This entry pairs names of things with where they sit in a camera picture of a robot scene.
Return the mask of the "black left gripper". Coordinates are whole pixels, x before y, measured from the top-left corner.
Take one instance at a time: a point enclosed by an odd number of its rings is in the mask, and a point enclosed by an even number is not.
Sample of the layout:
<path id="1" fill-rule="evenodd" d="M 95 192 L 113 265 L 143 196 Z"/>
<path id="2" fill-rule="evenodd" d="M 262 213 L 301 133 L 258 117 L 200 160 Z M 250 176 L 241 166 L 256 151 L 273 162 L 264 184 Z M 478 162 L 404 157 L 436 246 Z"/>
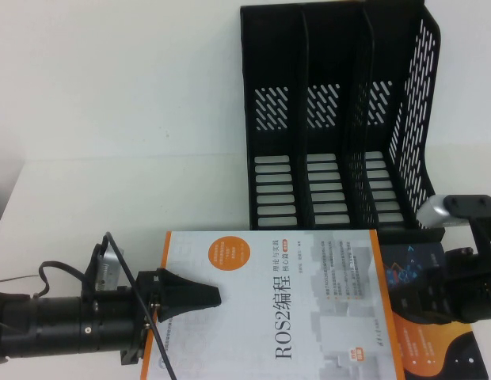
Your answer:
<path id="1" fill-rule="evenodd" d="M 166 321 L 192 311 L 218 307 L 222 302 L 217 287 L 182 278 L 164 268 L 155 272 L 140 272 L 135 285 L 150 317 L 146 316 L 132 286 L 118 287 L 119 324 L 124 341 L 120 349 L 120 363 L 123 366 L 137 364 L 144 358 L 157 311 L 158 320 Z"/>

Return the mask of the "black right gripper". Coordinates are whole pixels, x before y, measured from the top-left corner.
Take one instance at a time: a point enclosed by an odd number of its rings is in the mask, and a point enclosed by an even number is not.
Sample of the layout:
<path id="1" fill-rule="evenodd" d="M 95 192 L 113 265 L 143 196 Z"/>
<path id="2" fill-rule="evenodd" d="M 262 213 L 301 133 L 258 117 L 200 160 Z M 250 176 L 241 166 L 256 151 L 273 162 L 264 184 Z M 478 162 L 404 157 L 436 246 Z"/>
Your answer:
<path id="1" fill-rule="evenodd" d="M 421 325 L 491 320 L 491 250 L 475 253 L 465 247 L 445 252 L 446 267 L 424 271 L 419 291 L 391 291 L 392 310 Z M 451 314 L 432 296 L 446 295 Z"/>

